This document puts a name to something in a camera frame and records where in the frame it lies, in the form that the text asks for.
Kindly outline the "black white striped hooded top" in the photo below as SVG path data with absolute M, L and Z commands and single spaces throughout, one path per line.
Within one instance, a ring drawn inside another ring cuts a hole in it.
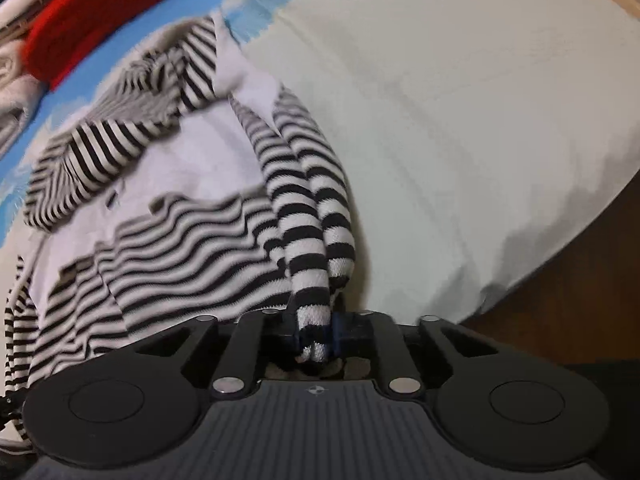
M 340 161 L 217 13 L 156 32 L 35 163 L 4 330 L 7 393 L 198 316 L 282 310 L 332 356 L 354 270 Z

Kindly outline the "blue white patterned bedsheet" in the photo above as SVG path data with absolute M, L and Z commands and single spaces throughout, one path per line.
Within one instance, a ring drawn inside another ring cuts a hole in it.
M 491 309 L 639 169 L 639 21 L 614 0 L 165 0 L 96 49 L 1 164 L 1 281 L 51 133 L 151 32 L 221 10 L 309 107 L 346 169 L 366 308 Z

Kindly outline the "white folded quilt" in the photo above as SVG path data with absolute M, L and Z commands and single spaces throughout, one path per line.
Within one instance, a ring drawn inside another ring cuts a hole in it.
M 0 156 L 7 151 L 34 118 L 47 85 L 25 68 L 25 41 L 14 39 L 1 47 Z

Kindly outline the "red folded blanket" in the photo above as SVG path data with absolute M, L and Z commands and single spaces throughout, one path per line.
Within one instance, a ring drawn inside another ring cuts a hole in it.
M 52 0 L 27 35 L 27 73 L 56 88 L 111 34 L 163 0 Z

